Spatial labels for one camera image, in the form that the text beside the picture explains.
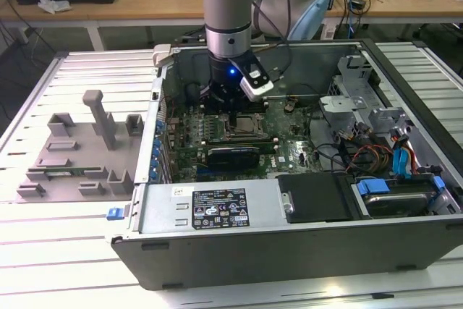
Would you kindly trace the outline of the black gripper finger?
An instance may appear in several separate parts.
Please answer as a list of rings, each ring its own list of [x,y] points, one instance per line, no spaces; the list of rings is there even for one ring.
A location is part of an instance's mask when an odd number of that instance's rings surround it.
[[[263,102],[251,102],[247,98],[239,99],[234,105],[234,128],[239,131],[251,131],[252,117],[263,112]]]
[[[229,127],[235,126],[235,94],[224,85],[208,85],[201,90],[206,114],[228,114]]]

